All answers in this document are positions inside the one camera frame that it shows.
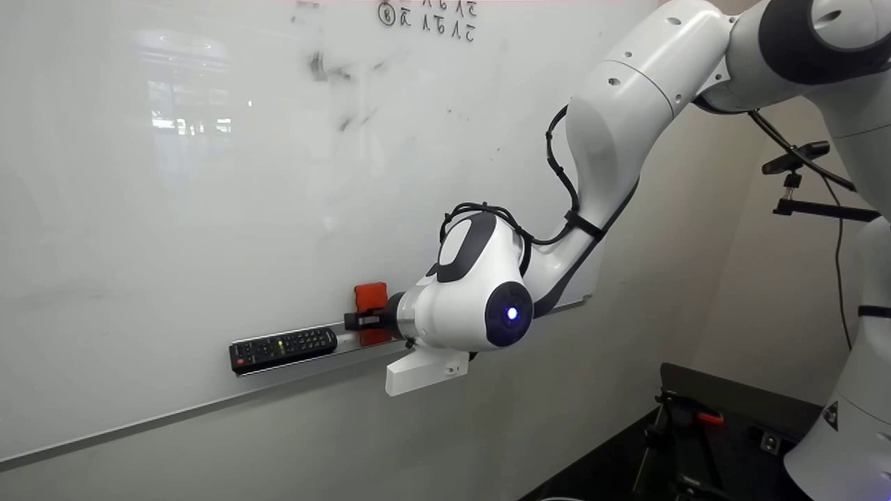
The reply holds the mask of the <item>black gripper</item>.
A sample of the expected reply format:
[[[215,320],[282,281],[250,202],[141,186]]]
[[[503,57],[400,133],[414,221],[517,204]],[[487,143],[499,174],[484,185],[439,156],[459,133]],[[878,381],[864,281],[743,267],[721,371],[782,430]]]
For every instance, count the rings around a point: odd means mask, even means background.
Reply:
[[[342,316],[345,331],[370,331],[370,328],[384,328],[391,337],[404,337],[398,328],[398,306],[400,306],[404,292],[396,292],[388,298],[382,311],[349,311]]]

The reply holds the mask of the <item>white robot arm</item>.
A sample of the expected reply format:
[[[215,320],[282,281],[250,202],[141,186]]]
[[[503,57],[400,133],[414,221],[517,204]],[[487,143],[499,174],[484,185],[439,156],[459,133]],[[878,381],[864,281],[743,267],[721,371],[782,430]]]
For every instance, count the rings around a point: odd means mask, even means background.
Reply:
[[[477,350],[508,348],[549,316],[686,107],[753,118],[792,99],[822,112],[874,221],[860,234],[853,353],[786,470],[811,501],[891,501],[891,0],[761,0],[741,15],[669,0],[651,12],[560,112],[579,176],[566,228],[538,243],[495,206],[449,214],[432,271],[382,311],[411,343],[388,366],[384,389],[462,377]]]

